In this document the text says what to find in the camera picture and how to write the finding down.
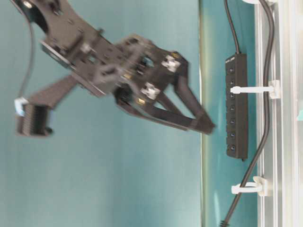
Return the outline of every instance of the black cable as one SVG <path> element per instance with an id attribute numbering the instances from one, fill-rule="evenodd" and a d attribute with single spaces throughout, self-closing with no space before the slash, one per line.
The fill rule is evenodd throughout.
<path id="1" fill-rule="evenodd" d="M 229 8 L 228 8 L 227 0 L 224 0 L 224 6 L 225 6 L 225 11 L 226 11 L 226 14 L 227 14 L 228 22 L 229 22 L 229 24 L 231 26 L 231 29 L 232 29 L 232 36 L 233 36 L 233 39 L 234 39 L 235 45 L 236 45 L 236 53 L 239 54 L 240 53 L 239 41 L 238 41 L 238 37 L 237 37 L 235 27 L 234 27 L 233 22 L 232 22 L 232 17 L 231 17 L 231 13 L 229 11 Z"/>
<path id="2" fill-rule="evenodd" d="M 22 9 L 18 6 L 18 4 L 14 0 L 10 0 L 10 2 L 16 7 L 16 9 L 21 13 L 21 15 L 25 18 L 25 21 L 27 23 L 27 26 L 30 31 L 30 58 L 29 58 L 29 64 L 27 68 L 27 72 L 23 78 L 21 88 L 18 92 L 18 97 L 22 97 L 25 91 L 25 88 L 28 84 L 28 81 L 32 75 L 33 72 L 33 66 L 34 66 L 34 58 L 35 58 L 35 36 L 34 36 L 34 31 L 33 28 L 30 24 L 30 20 L 27 17 L 27 15 L 22 11 Z"/>
<path id="3" fill-rule="evenodd" d="M 272 15 L 272 12 L 270 10 L 270 7 L 267 5 L 265 0 L 259 0 L 262 7 L 264 8 L 266 12 L 266 16 L 268 18 L 269 22 L 269 38 L 268 38 L 268 45 L 267 45 L 267 51 L 266 51 L 266 57 L 265 57 L 265 64 L 264 64 L 264 75 L 263 75 L 263 86 L 268 87 L 268 80 L 269 80 L 269 67 L 270 67 L 270 58 L 271 58 L 271 52 L 273 48 L 273 42 L 274 42 L 274 35 L 275 35 L 275 25 L 274 25 L 274 18 Z M 258 150 L 250 163 L 249 168 L 246 171 L 246 174 L 242 180 L 241 187 L 245 187 L 246 183 L 260 157 L 262 154 L 263 148 L 265 146 L 265 143 L 268 139 L 268 134 L 269 134 L 269 127 L 270 127 L 270 112 L 269 112 L 269 93 L 264 92 L 264 116 L 265 116 L 265 125 L 264 125 L 264 133 L 262 140 L 259 144 Z M 240 200 L 241 193 L 237 194 L 232 202 L 232 205 L 225 217 L 225 220 L 221 223 L 221 227 L 226 227 L 228 226 L 228 223 L 232 217 L 233 212 L 235 211 L 235 208 Z"/>

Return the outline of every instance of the screw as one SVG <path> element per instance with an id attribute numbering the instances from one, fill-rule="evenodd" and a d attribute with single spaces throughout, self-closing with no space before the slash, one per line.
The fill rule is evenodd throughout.
<path id="1" fill-rule="evenodd" d="M 28 9 L 31 9 L 33 7 L 33 5 L 28 2 L 28 1 L 24 1 L 23 4 L 28 8 Z"/>
<path id="2" fill-rule="evenodd" d="M 71 25 L 74 24 L 74 21 L 73 21 L 72 19 L 68 19 L 67 21 L 68 21 L 68 23 L 70 23 Z"/>
<path id="3" fill-rule="evenodd" d="M 124 77 L 126 78 L 126 79 L 130 79 L 130 78 L 132 78 L 132 75 L 130 75 L 130 74 L 124 74 Z"/>
<path id="4" fill-rule="evenodd" d="M 140 99 L 140 98 L 138 98 L 138 104 L 140 104 L 140 105 L 144 105 L 145 104 L 145 101 L 143 100 L 143 99 Z"/>

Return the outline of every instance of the teal wall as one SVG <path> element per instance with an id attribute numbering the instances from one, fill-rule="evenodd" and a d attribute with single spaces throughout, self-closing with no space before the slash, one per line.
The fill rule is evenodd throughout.
<path id="1" fill-rule="evenodd" d="M 199 96 L 197 0 L 70 0 L 112 42 L 137 33 L 190 62 Z M 0 226 L 198 227 L 200 135 L 135 119 L 112 97 L 76 89 L 45 140 L 14 135 L 13 100 L 26 70 L 23 18 L 0 1 Z M 68 73 L 40 49 L 27 95 Z"/>
<path id="2" fill-rule="evenodd" d="M 241 0 L 229 0 L 228 3 L 241 51 L 248 55 L 249 86 L 254 86 L 254 8 Z M 204 104 L 217 125 L 212 136 L 204 137 L 204 223 L 206 227 L 214 227 L 224 219 L 233 200 L 231 186 L 241 182 L 256 151 L 256 100 L 254 95 L 249 95 L 249 159 L 246 162 L 234 160 L 226 156 L 224 63 L 235 53 L 235 47 L 223 0 L 201 0 L 201 22 Z M 242 196 L 231 226 L 257 226 L 256 195 Z"/>

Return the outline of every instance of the cable clip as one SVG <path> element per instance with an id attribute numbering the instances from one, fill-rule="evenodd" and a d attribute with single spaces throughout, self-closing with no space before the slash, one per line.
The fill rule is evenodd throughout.
<path id="1" fill-rule="evenodd" d="M 269 87 L 232 87 L 231 93 L 263 93 L 269 92 L 270 99 L 281 98 L 281 86 L 279 80 L 273 80 L 269 82 Z"/>
<path id="2" fill-rule="evenodd" d="M 259 0 L 242 0 L 242 1 L 249 3 L 249 4 L 259 4 L 260 3 Z M 271 4 L 278 2 L 278 0 L 267 0 L 267 1 Z"/>
<path id="3" fill-rule="evenodd" d="M 24 98 L 24 97 L 20 97 L 15 99 L 15 109 L 16 109 L 16 113 L 21 116 L 24 117 L 25 116 L 25 112 L 23 109 L 23 105 L 28 104 L 28 101 Z"/>
<path id="4" fill-rule="evenodd" d="M 241 184 L 232 186 L 232 194 L 257 192 L 261 197 L 268 196 L 268 181 L 260 176 L 254 176 L 253 180 L 254 182 L 248 182 L 244 188 L 240 187 Z"/>

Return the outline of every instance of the wire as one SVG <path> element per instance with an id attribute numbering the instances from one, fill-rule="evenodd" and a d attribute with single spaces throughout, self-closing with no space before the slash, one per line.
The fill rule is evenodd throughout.
<path id="1" fill-rule="evenodd" d="M 30 32 L 30 58 L 29 58 L 29 64 L 28 64 L 28 68 L 27 68 L 27 72 L 23 78 L 22 84 L 21 84 L 21 88 L 18 92 L 18 97 L 22 97 L 25 91 L 25 88 L 27 87 L 27 84 L 30 80 L 30 77 L 32 75 L 33 72 L 33 66 L 34 66 L 34 58 L 35 58 L 35 36 L 34 36 L 34 31 L 33 31 L 33 27 L 30 24 L 30 20 L 27 17 L 27 15 L 22 11 L 22 9 L 20 8 L 20 6 L 18 6 L 18 4 L 14 1 L 14 0 L 10 0 L 10 2 L 16 7 L 16 9 L 19 11 L 19 13 L 21 13 L 21 15 L 25 18 L 25 21 L 27 23 L 27 26 L 29 28 L 29 32 Z"/>
<path id="2" fill-rule="evenodd" d="M 266 57 L 265 57 L 265 64 L 264 64 L 264 75 L 263 75 L 263 86 L 268 87 L 268 80 L 269 80 L 269 67 L 270 67 L 270 58 L 271 58 L 271 52 L 273 49 L 273 42 L 274 42 L 274 36 L 275 36 L 275 25 L 274 25 L 274 18 L 272 15 L 272 12 L 270 10 L 270 7 L 267 5 L 265 0 L 259 0 L 262 7 L 265 10 L 266 16 L 268 18 L 269 22 L 269 38 L 268 38 L 268 45 L 267 45 L 267 51 L 266 51 Z M 264 116 L 265 116 L 265 124 L 264 124 L 264 133 L 262 140 L 259 144 L 258 150 L 250 163 L 249 168 L 247 169 L 244 178 L 241 183 L 241 187 L 245 187 L 260 155 L 262 154 L 262 150 L 265 146 L 265 143 L 268 139 L 269 134 L 269 127 L 270 127 L 270 111 L 269 111 L 269 93 L 264 92 L 263 94 L 264 98 Z M 240 200 L 241 193 L 237 194 L 232 202 L 232 205 L 225 217 L 225 220 L 221 223 L 221 227 L 228 226 L 228 223 L 232 217 L 233 212 L 235 211 L 235 208 Z"/>
<path id="3" fill-rule="evenodd" d="M 229 8 L 228 8 L 227 0 L 224 0 L 224 6 L 225 6 L 225 11 L 226 11 L 226 14 L 227 14 L 228 22 L 229 22 L 229 24 L 231 26 L 231 29 L 232 29 L 232 36 L 233 36 L 233 39 L 234 39 L 235 45 L 236 45 L 236 53 L 239 54 L 240 53 L 239 41 L 238 41 L 238 37 L 237 37 L 235 27 L 234 27 L 233 22 L 232 22 L 232 17 L 231 17 L 231 13 L 229 11 Z"/>

